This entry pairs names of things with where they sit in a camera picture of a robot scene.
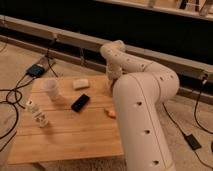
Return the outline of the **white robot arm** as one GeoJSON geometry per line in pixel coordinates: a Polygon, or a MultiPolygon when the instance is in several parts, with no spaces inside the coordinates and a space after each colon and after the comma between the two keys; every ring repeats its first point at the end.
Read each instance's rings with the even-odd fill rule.
{"type": "Polygon", "coordinates": [[[156,104],[179,89],[175,71],[130,55],[122,41],[108,42],[100,53],[112,92],[121,143],[129,171],[176,171],[156,104]]]}

